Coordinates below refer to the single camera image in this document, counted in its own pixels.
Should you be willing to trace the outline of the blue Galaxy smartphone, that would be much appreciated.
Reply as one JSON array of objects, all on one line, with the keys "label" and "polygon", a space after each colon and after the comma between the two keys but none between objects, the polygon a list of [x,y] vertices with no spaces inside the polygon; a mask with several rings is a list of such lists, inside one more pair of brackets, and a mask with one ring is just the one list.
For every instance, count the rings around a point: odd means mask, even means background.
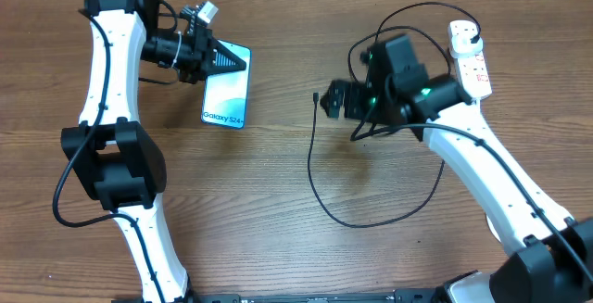
[{"label": "blue Galaxy smartphone", "polygon": [[223,40],[221,44],[243,59],[246,68],[212,75],[206,79],[201,120],[227,128],[242,129],[245,127],[252,52],[239,44]]}]

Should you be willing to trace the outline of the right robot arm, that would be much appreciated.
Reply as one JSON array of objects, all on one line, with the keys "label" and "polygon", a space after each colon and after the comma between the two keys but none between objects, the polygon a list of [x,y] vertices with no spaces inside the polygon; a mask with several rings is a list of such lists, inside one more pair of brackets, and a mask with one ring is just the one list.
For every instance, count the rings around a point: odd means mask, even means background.
[{"label": "right robot arm", "polygon": [[576,221],[529,177],[450,74],[429,77],[399,35],[362,55],[365,82],[334,80],[313,96],[330,118],[370,123],[353,141],[411,130],[458,175],[508,256],[492,273],[450,280],[434,302],[587,302],[592,298],[592,222]]}]

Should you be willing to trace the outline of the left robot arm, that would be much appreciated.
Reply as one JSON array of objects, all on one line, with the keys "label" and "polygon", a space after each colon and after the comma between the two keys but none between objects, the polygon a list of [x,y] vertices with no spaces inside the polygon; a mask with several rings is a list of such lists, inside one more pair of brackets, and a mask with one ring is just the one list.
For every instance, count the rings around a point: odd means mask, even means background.
[{"label": "left robot arm", "polygon": [[93,33],[86,101],[61,132],[68,163],[86,194],[114,221],[138,270],[144,302],[196,302],[164,214],[165,158],[139,116],[140,65],[173,69],[179,82],[249,74],[249,50],[216,38],[211,2],[175,10],[165,0],[84,0]]}]

